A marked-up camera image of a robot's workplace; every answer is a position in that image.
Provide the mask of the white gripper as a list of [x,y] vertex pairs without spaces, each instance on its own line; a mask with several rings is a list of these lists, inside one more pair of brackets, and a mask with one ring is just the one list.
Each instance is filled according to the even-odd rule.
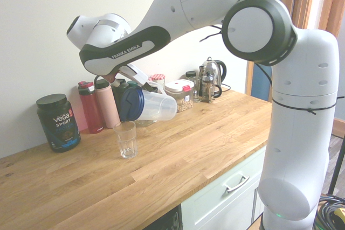
[[139,85],[143,85],[143,89],[149,92],[151,92],[151,88],[153,90],[158,90],[157,86],[150,85],[149,83],[147,83],[148,76],[142,70],[140,70],[138,67],[136,67],[133,64],[127,64],[125,66],[121,66],[119,69],[119,73],[131,79],[131,81],[135,81]]

